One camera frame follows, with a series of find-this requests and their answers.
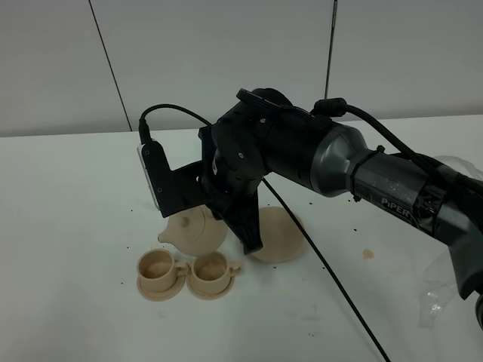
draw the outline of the white tabletop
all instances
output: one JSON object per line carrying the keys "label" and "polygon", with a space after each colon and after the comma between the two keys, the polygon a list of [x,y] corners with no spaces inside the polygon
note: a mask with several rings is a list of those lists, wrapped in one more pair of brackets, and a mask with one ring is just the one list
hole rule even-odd
{"label": "white tabletop", "polygon": [[[371,148],[394,151],[366,124],[348,124]],[[483,116],[384,124],[420,153],[483,168]],[[201,157],[197,130],[153,136],[173,169]],[[152,203],[138,143],[136,133],[0,139],[0,360],[382,360],[309,248],[273,268],[244,257],[229,232],[220,249],[246,263],[228,295],[202,301],[185,286],[166,302],[143,299],[136,263],[160,247],[167,220]],[[392,361],[483,360],[474,295],[454,297],[434,328],[419,326],[421,275],[442,244],[349,194],[323,198],[268,179]],[[277,205],[259,190],[261,207]],[[364,249],[374,258],[364,259]]]}

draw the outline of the white wall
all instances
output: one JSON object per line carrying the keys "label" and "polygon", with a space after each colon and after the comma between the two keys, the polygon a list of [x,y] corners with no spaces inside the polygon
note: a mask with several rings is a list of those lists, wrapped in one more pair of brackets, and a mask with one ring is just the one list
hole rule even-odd
{"label": "white wall", "polygon": [[341,0],[329,97],[379,118],[483,113],[481,0]]}
{"label": "white wall", "polygon": [[0,50],[0,136],[129,130],[87,0],[2,0]]}
{"label": "white wall", "polygon": [[[325,89],[332,0],[94,0],[133,126],[156,103],[216,121],[240,87],[274,87],[310,108]],[[175,111],[152,129],[199,127]]]}

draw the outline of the piper logo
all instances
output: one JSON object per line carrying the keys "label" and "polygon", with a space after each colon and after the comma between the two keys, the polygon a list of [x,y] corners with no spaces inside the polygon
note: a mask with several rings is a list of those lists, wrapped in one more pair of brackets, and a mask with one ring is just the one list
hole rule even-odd
{"label": "piper logo", "polygon": [[383,198],[383,200],[381,201],[381,205],[384,206],[385,208],[390,209],[391,211],[398,213],[399,215],[405,217],[406,219],[411,218],[411,213],[409,212],[408,209],[404,209],[403,207],[397,205],[395,202],[389,201],[386,198]]}

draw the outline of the cup handle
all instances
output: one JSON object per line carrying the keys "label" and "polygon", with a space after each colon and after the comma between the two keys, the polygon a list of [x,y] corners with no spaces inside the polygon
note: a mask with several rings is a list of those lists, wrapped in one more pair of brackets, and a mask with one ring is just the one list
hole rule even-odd
{"label": "cup handle", "polygon": [[229,264],[229,273],[232,277],[240,274],[242,272],[243,262],[231,262]]}
{"label": "cup handle", "polygon": [[188,274],[189,266],[187,262],[176,262],[174,267],[177,269],[178,277]]}

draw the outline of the robotic arm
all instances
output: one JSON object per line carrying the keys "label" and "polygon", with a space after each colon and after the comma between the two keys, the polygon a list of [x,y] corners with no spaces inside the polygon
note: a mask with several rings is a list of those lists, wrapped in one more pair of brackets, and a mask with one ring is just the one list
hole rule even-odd
{"label": "robotic arm", "polygon": [[140,158],[163,217],[206,204],[248,254],[263,247],[257,187],[268,173],[326,197],[351,192],[448,246],[460,296],[481,294],[483,328],[483,184],[426,156],[417,159],[423,170],[408,154],[368,149],[357,129],[329,118],[350,109],[343,100],[321,100],[308,113],[273,89],[237,97],[216,124],[200,128],[202,160],[174,171],[149,135],[147,112],[141,116]]}

